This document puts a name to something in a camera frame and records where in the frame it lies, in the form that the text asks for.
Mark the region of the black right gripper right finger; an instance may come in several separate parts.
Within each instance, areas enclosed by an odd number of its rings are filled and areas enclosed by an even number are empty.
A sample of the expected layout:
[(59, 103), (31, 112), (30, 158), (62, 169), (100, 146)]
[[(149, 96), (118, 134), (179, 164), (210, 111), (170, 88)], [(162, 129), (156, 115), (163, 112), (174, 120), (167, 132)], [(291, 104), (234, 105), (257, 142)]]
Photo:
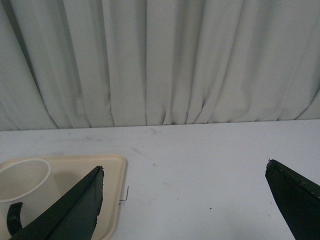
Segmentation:
[(320, 186), (277, 160), (265, 178), (275, 203), (296, 240), (320, 238)]

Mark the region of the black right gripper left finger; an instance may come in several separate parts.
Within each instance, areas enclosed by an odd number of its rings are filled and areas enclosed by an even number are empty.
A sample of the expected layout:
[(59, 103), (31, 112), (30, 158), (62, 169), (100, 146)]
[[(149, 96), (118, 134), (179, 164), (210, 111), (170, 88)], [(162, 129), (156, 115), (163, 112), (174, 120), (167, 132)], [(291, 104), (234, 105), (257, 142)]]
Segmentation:
[(8, 209), (12, 240), (90, 240), (103, 203), (104, 169), (96, 166), (67, 193), (25, 227), (22, 202)]

